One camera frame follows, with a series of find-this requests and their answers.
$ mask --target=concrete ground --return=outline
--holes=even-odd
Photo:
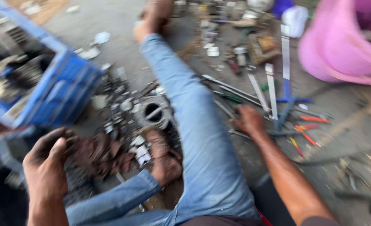
[[[110,32],[111,39],[102,45],[102,53],[94,61],[100,65],[114,64],[114,68],[124,66],[130,88],[141,90],[147,83],[154,80],[153,72],[138,53],[138,44],[132,35],[133,23],[137,20],[137,15],[145,2],[145,0],[70,0],[61,12],[45,24],[45,27],[73,47],[87,47],[87,43],[95,34],[103,31]],[[80,5],[80,12],[65,13],[68,7],[74,5]],[[274,27],[278,28],[278,26],[279,23],[274,24]],[[166,34],[170,45],[176,51],[187,46],[196,38],[193,28],[195,28],[195,20],[191,15],[174,19]],[[238,34],[239,31],[234,32],[229,25],[222,25],[219,40],[216,42],[222,52],[219,57],[210,58],[206,56],[204,49],[197,48],[192,54],[184,56],[184,59],[198,74],[208,74],[229,85],[253,93],[252,85],[246,74],[235,76],[222,62],[224,44],[236,38]],[[292,91],[299,96],[312,98],[313,103],[307,104],[309,109],[329,113],[332,119],[331,124],[321,124],[319,129],[309,132],[315,141],[322,143],[321,148],[312,147],[302,136],[295,138],[306,156],[305,159],[299,157],[293,145],[285,138],[277,139],[279,147],[291,159],[298,162],[320,161],[371,150],[371,86],[329,84],[312,77],[301,67],[297,57],[297,48],[298,40],[291,40]],[[281,81],[281,57],[273,59],[272,63],[275,65],[275,77]],[[223,71],[217,71],[218,65],[224,65],[226,68]],[[266,82],[262,66],[258,67],[255,75],[261,84]],[[282,92],[281,85],[279,85],[277,95],[281,97]],[[280,110],[283,107],[284,104],[278,104]],[[267,122],[267,126],[270,128],[272,125]],[[238,136],[233,136],[232,139],[248,184],[253,185],[260,176],[267,172],[266,167],[252,141]],[[301,170],[328,203],[342,225],[371,225],[368,202],[334,197],[333,190],[341,188],[337,177],[337,161],[324,165],[305,165],[301,166]],[[101,191],[118,184],[115,178],[110,180],[112,181],[105,184]]]

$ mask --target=plastic container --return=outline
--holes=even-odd
[[[303,68],[328,82],[371,84],[371,0],[322,0],[300,40]]]
[[[0,1],[0,11],[56,53],[17,118],[7,114],[8,105],[0,103],[0,122],[10,128],[74,123],[100,84],[102,71],[7,3]]]

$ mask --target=person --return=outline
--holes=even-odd
[[[75,139],[60,128],[42,137],[27,154],[23,167],[28,184],[28,226],[260,226],[230,136],[211,92],[167,45],[159,32],[171,15],[173,0],[149,2],[134,29],[140,51],[166,90],[182,142],[182,164],[173,157],[164,133],[143,129],[152,143],[154,167],[127,182],[65,209],[68,185],[63,170],[66,149]],[[240,105],[238,128],[258,145],[275,188],[298,226],[339,225],[301,172],[265,133],[263,118]],[[173,210],[153,210],[126,216],[133,208],[180,176],[184,192]]]

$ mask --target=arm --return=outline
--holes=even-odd
[[[300,226],[311,216],[335,220],[312,185],[266,134],[263,117],[248,106],[240,105],[239,113],[241,119],[233,119],[233,122],[258,145],[274,186],[294,222]]]
[[[68,226],[63,165],[67,146],[76,141],[72,136],[65,128],[53,130],[36,142],[22,163],[29,193],[28,226]]]

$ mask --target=green-handled screwdriver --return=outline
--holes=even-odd
[[[230,94],[227,94],[227,93],[222,93],[222,92],[219,92],[219,91],[215,91],[215,90],[212,90],[212,92],[218,94],[219,96],[225,98],[225,99],[228,99],[236,104],[242,104],[242,99],[234,96],[234,95],[230,95]]]

